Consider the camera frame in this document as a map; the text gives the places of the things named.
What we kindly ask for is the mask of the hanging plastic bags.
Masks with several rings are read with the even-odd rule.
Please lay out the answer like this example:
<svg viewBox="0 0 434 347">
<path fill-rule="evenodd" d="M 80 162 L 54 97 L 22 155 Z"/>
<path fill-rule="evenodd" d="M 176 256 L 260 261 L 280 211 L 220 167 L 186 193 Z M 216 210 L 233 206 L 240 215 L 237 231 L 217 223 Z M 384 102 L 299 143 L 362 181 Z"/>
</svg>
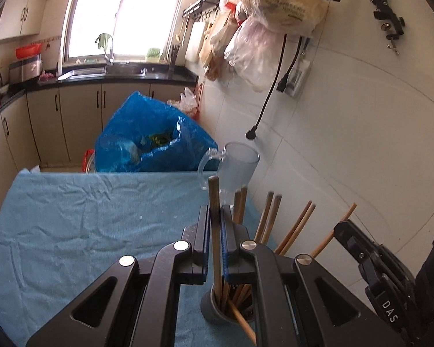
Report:
<svg viewBox="0 0 434 347">
<path fill-rule="evenodd" d="M 257 93 L 268 89 L 283 39 L 311 37 L 326 8 L 326 0 L 219 0 L 199 54 L 204 76 L 236 74 Z"/>
</svg>

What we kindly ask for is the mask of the black utensil holder cup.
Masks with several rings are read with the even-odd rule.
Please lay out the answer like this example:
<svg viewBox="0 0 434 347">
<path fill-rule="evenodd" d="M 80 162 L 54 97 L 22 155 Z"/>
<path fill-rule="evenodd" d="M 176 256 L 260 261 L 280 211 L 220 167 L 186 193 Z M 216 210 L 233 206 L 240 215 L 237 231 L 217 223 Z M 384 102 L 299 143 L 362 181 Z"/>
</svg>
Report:
<svg viewBox="0 0 434 347">
<path fill-rule="evenodd" d="M 214 285 L 201 298 L 201 314 L 204 319 L 212 325 L 237 325 L 238 321 L 234 316 L 225 315 L 216 303 Z"/>
</svg>

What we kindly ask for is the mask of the beige kitchen base cabinets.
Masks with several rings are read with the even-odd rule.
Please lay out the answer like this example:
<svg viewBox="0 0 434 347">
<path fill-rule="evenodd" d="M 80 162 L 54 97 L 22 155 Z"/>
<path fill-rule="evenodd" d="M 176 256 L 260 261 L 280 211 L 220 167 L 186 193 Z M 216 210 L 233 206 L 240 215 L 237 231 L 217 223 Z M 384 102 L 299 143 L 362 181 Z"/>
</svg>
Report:
<svg viewBox="0 0 434 347">
<path fill-rule="evenodd" d="M 23 168 L 75 167 L 107 122 L 135 91 L 166 102 L 184 85 L 149 82 L 76 82 L 22 90 L 0 101 L 0 210 Z"/>
</svg>

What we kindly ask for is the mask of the white wall socket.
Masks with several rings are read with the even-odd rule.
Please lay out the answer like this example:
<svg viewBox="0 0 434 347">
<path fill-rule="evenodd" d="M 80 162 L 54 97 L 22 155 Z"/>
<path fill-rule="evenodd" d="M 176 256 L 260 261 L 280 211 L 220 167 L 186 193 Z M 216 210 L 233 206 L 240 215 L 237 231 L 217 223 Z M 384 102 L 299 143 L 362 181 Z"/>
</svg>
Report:
<svg viewBox="0 0 434 347">
<path fill-rule="evenodd" d="M 306 52 L 309 44 L 310 44 L 310 38 L 306 38 L 303 41 L 302 50 L 298 56 L 297 61 L 295 62 L 294 69 L 290 74 L 288 84 L 286 85 L 284 91 L 288 96 L 292 98 L 296 98 L 296 96 L 298 96 L 298 94 L 300 93 L 303 87 L 303 83 L 310 70 L 310 61 L 306 59 Z"/>
</svg>

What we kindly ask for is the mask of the blue plastic bag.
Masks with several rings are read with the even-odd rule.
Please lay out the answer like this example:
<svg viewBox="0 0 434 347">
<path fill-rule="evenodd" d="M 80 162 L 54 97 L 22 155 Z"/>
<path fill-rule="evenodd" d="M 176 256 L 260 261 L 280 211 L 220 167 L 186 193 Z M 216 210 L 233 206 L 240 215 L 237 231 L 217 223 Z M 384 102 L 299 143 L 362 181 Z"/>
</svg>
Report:
<svg viewBox="0 0 434 347">
<path fill-rule="evenodd" d="M 217 143 L 195 120 L 157 99 L 132 93 L 95 142 L 97 172 L 197 171 Z"/>
</svg>

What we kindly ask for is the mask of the steel appliance with red lid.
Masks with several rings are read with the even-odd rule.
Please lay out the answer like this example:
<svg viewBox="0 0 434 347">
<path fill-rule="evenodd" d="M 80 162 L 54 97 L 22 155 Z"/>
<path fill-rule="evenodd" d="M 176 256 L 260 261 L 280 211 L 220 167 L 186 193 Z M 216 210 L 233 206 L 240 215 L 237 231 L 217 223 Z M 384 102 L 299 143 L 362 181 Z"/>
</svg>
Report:
<svg viewBox="0 0 434 347">
<path fill-rule="evenodd" d="M 11 85 L 39 77 L 42 70 L 41 43 L 26 45 L 15 50 L 16 60 L 8 65 Z"/>
</svg>

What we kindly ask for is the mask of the beige upper wall cabinet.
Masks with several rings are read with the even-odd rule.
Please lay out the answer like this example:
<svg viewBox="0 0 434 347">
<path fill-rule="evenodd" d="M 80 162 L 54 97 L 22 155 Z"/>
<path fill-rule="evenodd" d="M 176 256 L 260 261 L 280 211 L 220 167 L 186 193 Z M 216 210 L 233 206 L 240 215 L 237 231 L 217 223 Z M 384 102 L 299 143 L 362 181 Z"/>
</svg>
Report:
<svg viewBox="0 0 434 347">
<path fill-rule="evenodd" d="M 6 0 L 0 15 L 0 41 L 39 34 L 47 0 Z"/>
</svg>

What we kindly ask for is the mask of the blue terry table cloth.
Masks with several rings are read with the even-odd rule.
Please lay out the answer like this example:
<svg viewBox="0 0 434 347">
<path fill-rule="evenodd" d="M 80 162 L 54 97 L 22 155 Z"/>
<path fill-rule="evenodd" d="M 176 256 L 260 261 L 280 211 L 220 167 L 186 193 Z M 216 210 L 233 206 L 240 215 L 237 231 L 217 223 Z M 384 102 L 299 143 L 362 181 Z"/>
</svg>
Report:
<svg viewBox="0 0 434 347">
<path fill-rule="evenodd" d="M 0 210 L 0 346 L 24 346 L 121 257 L 154 258 L 208 202 L 192 172 L 21 171 Z"/>
</svg>

